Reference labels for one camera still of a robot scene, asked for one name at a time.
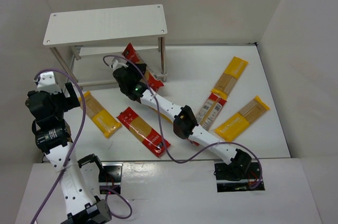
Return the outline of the white two-tier shelf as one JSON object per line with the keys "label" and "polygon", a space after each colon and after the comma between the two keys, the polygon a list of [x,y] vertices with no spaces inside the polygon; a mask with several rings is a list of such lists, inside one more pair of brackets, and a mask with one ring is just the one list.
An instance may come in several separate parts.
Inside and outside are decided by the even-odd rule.
{"label": "white two-tier shelf", "polygon": [[83,90],[98,90],[117,87],[103,56],[120,55],[129,43],[154,77],[166,81],[166,34],[162,4],[56,12],[43,45]]}

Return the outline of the red spaghetti bag top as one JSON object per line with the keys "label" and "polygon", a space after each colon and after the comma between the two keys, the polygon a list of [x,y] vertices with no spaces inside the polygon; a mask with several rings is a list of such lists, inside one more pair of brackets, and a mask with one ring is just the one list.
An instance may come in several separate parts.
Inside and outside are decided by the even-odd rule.
{"label": "red spaghetti bag top", "polygon": [[[134,64],[141,64],[141,63],[145,63],[145,61],[140,57],[140,55],[138,54],[138,52],[134,49],[133,45],[131,43],[128,43],[128,45],[126,46],[125,50],[122,52],[122,55],[130,60],[132,63]],[[159,90],[159,88],[163,87],[164,84],[156,79],[154,77],[153,71],[150,69],[149,66],[146,67],[144,76],[147,80],[147,83],[149,84],[149,86],[155,91],[157,92]]]}

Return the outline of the red spaghetti bag label side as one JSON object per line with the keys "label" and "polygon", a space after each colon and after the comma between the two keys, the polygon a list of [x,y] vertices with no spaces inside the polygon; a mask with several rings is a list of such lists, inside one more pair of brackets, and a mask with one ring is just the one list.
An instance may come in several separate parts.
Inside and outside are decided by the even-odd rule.
{"label": "red spaghetti bag label side", "polygon": [[210,93],[199,112],[195,115],[197,123],[208,131],[226,102],[225,99]]}

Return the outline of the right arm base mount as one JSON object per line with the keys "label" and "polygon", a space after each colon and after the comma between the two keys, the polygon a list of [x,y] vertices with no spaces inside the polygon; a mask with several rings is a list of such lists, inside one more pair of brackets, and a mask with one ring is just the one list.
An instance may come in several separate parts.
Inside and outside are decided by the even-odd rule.
{"label": "right arm base mount", "polygon": [[216,178],[217,192],[244,192],[265,191],[263,179],[255,188],[260,176],[260,168],[257,162],[251,162],[248,171],[242,178],[235,178],[230,174],[227,165],[223,162],[214,163],[214,176]]}

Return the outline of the yellow spaghetti bag left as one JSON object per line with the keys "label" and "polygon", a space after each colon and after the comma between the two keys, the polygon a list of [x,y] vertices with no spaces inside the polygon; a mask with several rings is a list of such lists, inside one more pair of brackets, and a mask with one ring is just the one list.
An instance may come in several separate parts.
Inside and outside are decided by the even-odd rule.
{"label": "yellow spaghetti bag left", "polygon": [[111,138],[122,127],[122,124],[102,106],[90,91],[85,92],[83,98],[86,105],[86,115],[103,133],[105,138]]}

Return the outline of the red spaghetti bag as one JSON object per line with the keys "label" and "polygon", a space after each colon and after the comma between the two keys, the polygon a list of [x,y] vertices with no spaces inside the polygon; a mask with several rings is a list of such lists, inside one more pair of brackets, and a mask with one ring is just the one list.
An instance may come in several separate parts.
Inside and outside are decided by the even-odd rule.
{"label": "red spaghetti bag", "polygon": [[[130,60],[132,63],[134,64],[141,64],[141,63],[145,63],[145,61],[140,57],[140,55],[138,54],[138,52],[134,49],[133,45],[131,43],[128,43],[128,45],[126,46],[125,50],[122,52],[122,55]],[[157,92],[159,90],[159,88],[163,87],[164,84],[156,79],[154,77],[153,71],[150,69],[149,66],[146,67],[144,76],[147,80],[147,83],[149,84],[149,86],[155,91]]]}
{"label": "red spaghetti bag", "polygon": [[130,107],[121,112],[117,118],[156,157],[161,157],[165,153],[165,146],[171,147],[166,139],[162,141],[160,133]]}

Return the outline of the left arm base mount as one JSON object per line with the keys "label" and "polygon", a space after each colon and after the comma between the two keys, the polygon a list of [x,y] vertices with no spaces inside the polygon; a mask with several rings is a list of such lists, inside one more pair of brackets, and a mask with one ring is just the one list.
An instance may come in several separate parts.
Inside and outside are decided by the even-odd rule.
{"label": "left arm base mount", "polygon": [[98,176],[100,194],[112,194],[105,187],[110,187],[115,192],[121,193],[122,163],[104,163],[103,171]]}

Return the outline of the yellow spaghetti bag upper right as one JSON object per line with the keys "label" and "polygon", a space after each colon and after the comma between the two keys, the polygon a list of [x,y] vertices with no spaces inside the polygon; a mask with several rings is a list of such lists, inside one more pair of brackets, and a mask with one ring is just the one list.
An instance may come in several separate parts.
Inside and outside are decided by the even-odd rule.
{"label": "yellow spaghetti bag upper right", "polygon": [[220,96],[222,99],[227,100],[248,63],[249,62],[246,60],[233,57],[211,92]]}

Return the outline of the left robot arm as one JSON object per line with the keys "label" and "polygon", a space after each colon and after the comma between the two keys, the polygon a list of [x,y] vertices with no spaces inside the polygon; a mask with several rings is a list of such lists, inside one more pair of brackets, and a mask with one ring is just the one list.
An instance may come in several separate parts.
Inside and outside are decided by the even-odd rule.
{"label": "left robot arm", "polygon": [[88,155],[77,160],[70,127],[63,118],[66,111],[80,106],[72,84],[65,86],[68,97],[54,81],[39,82],[37,90],[27,94],[25,104],[35,118],[35,143],[58,174],[67,214],[65,223],[107,223],[111,215],[106,200],[99,197],[95,186],[87,185],[80,170],[98,159]]}

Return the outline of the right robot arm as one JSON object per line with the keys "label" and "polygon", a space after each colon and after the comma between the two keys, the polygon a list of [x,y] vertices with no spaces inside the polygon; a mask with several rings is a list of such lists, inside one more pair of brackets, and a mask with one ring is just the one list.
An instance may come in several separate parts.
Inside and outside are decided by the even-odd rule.
{"label": "right robot arm", "polygon": [[146,69],[145,64],[134,66],[130,62],[124,64],[114,59],[110,67],[120,91],[130,100],[155,109],[173,123],[173,132],[177,137],[196,142],[203,146],[203,150],[209,150],[222,159],[227,165],[226,170],[231,181],[244,178],[252,161],[251,156],[225,142],[220,143],[198,124],[190,106],[176,105],[148,88],[147,84],[141,81],[141,74]]}

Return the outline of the red spaghetti bag lower centre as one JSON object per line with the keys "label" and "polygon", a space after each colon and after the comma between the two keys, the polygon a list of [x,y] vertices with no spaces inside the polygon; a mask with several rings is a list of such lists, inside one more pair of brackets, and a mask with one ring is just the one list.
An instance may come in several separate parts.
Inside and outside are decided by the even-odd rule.
{"label": "red spaghetti bag lower centre", "polygon": [[162,141],[160,133],[130,107],[121,112],[117,118],[156,157],[161,157],[165,153],[165,146],[171,147],[166,139]]}

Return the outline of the yellow spaghetti bag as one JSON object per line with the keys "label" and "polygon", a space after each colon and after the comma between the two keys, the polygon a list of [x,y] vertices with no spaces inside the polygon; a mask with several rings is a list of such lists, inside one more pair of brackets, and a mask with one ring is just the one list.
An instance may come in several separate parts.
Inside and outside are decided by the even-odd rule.
{"label": "yellow spaghetti bag", "polygon": [[90,91],[85,92],[83,98],[86,105],[86,115],[103,133],[105,138],[111,138],[122,127],[122,124],[102,106]]}
{"label": "yellow spaghetti bag", "polygon": [[269,110],[270,107],[256,96],[214,131],[226,142],[232,142]]}
{"label": "yellow spaghetti bag", "polygon": [[246,60],[233,57],[211,92],[220,96],[222,99],[227,100],[248,63],[249,62]]}
{"label": "yellow spaghetti bag", "polygon": [[159,106],[159,108],[157,108],[155,104],[150,104],[149,107],[152,110],[154,110],[156,113],[159,112],[161,118],[164,118],[166,121],[168,121],[171,124],[173,123],[174,114],[173,114],[173,110],[170,107]]}

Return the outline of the yellow spaghetti bag centre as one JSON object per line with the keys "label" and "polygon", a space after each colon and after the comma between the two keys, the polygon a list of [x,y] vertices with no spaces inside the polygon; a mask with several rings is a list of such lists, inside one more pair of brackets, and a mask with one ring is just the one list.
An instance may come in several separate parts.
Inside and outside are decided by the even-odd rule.
{"label": "yellow spaghetti bag centre", "polygon": [[149,107],[152,110],[154,110],[156,113],[159,112],[161,118],[164,118],[166,121],[168,121],[171,124],[173,123],[174,114],[173,114],[173,110],[170,107],[159,106],[159,108],[157,108],[155,104],[150,104]]}

